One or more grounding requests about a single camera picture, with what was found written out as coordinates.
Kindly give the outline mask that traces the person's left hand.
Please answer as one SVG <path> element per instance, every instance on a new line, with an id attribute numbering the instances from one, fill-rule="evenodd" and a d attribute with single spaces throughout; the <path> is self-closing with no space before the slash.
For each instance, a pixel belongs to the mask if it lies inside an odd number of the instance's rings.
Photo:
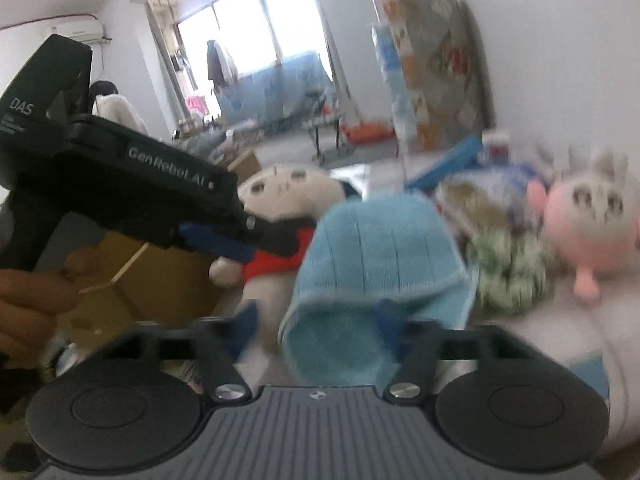
<path id="1" fill-rule="evenodd" d="M 71 254 L 59 271 L 1 271 L 1 354 L 9 367 L 38 365 L 58 317 L 74 310 L 81 289 L 103 268 L 98 246 Z"/>

